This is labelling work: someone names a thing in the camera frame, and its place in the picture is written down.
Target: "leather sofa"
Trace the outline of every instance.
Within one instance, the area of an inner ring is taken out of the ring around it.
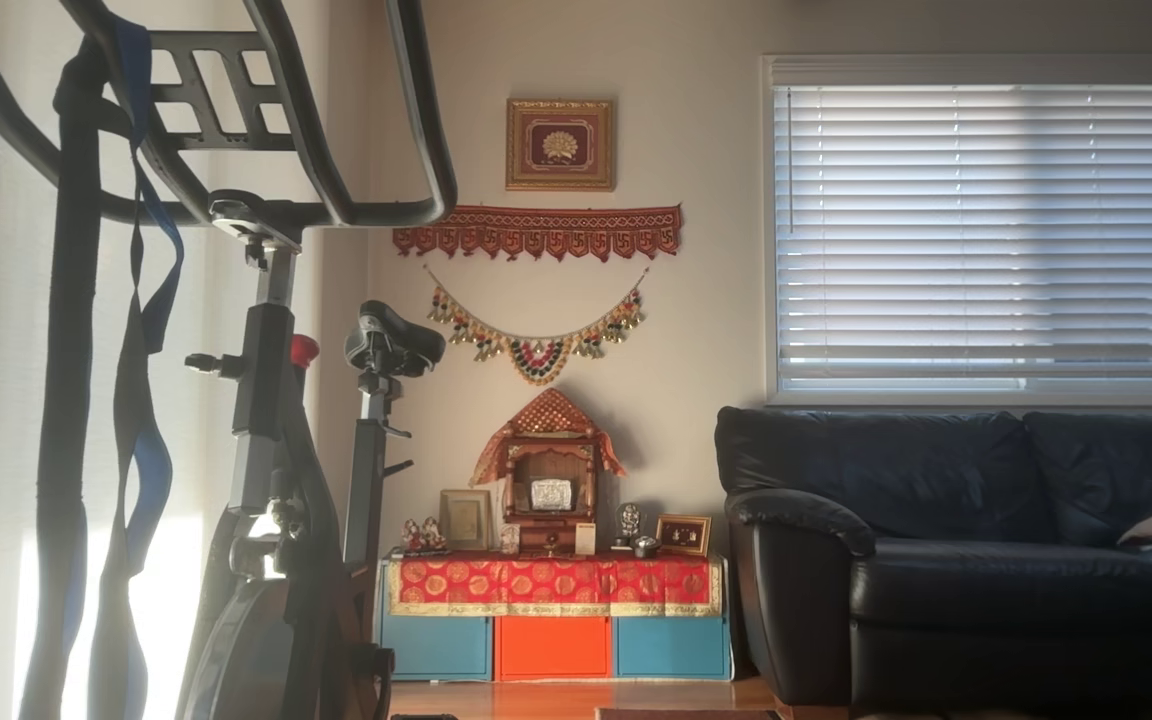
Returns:
[[[787,705],[1152,710],[1152,415],[725,407],[749,652]]]

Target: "orange storage bin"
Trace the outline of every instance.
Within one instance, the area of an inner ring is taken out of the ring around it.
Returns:
[[[498,617],[495,679],[611,679],[611,617]]]

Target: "small statue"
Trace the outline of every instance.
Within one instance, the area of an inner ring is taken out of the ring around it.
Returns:
[[[447,550],[447,538],[439,532],[438,520],[425,518],[425,526],[420,529],[420,540],[425,543],[425,550]]]
[[[424,539],[420,538],[420,525],[416,524],[416,520],[408,520],[403,523],[403,548],[415,552],[424,547]]]
[[[621,532],[616,533],[613,547],[630,547],[630,540],[639,537],[641,521],[643,520],[639,506],[632,502],[622,503],[616,508],[616,520],[621,525]]]

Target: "red knob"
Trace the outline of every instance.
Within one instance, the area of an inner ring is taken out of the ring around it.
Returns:
[[[310,363],[319,356],[319,343],[311,336],[293,334],[291,336],[291,364],[302,370],[309,370]]]

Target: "black strap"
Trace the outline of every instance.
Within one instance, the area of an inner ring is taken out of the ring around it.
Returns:
[[[106,67],[84,40],[61,85],[100,97]],[[60,109],[56,240],[51,256],[47,370],[38,446],[38,620],[20,719],[60,718],[65,667],[83,615],[88,515],[83,450],[91,406],[92,301],[100,249],[100,142],[93,119]]]

